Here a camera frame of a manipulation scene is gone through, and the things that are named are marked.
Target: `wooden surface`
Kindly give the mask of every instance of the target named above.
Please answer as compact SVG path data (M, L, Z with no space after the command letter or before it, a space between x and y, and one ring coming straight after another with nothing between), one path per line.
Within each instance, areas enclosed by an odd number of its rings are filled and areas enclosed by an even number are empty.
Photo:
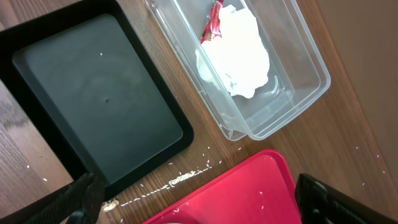
M398 186L398 1L318 0L381 154Z
M0 0L0 26L13 26L71 2ZM261 8L261 2L253 1L253 4ZM265 141L244 138L237 142L225 139L218 129L144 1L119 0L119 3L190 120L195 130L195 140L188 149L170 160L172 165L166 163L160 166L117 196L117 199L124 203L158 189L179 176L178 172L206 167L208 159L214 166L210 171L178 183L175 188L101 213L101 222L119 223L122 218L124 223L143 222L249 156L267 148L283 153L294 179L297 180L299 173L307 172L398 220L397 189L383 157L377 158L380 155L379 148L315 0L300 0L298 3L331 74L330 89L303 114ZM18 111L19 114L5 119L1 117L0 196L6 199L0 200L0 217L3 217L68 183L70 177L30 121L15 102L12 103L12 98L4 88L1 94L1 105L8 102L8 106L2 106L1 110ZM46 157L46 163L41 162L42 158L38 155ZM33 163L35 165L27 169L26 164Z

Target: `white crumpled tissue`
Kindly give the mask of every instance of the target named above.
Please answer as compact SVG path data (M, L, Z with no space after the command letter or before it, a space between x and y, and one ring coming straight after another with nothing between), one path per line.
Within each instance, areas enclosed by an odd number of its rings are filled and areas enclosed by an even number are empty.
M221 8L219 18L222 37L204 41L201 46L231 96L252 98L256 88L268 82L269 70L256 18L249 9L237 11L232 5ZM199 51L195 53L200 77L215 84Z

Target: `crumpled paper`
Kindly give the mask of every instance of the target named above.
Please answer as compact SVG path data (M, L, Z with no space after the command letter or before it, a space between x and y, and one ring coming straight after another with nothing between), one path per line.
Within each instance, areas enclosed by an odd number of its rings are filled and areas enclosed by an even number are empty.
M222 8L222 4L216 1L213 5L201 46L231 96L252 98L256 88L268 82L269 56L252 12L237 11L232 5ZM199 51L195 53L201 78L215 84Z

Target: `wooden table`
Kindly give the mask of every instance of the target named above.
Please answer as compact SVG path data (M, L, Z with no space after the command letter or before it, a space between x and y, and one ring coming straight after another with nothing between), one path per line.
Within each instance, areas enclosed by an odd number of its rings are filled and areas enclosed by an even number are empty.
M0 0L0 29L75 0ZM252 1L261 7L261 1ZM192 145L117 196L128 202L185 173L212 170L100 215L101 223L139 223L262 149L280 151L293 177L307 172L359 202L398 220L398 192L374 140L316 0L298 4L332 78L330 89L309 109L265 141L227 140L213 121L143 0L119 0L131 25L195 130ZM0 217L68 184L70 176L4 85L0 85Z

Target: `brown wall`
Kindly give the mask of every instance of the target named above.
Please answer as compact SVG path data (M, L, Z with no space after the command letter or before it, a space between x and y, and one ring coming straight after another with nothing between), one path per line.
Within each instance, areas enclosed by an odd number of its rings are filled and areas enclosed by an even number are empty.
M398 186L398 0L318 4Z

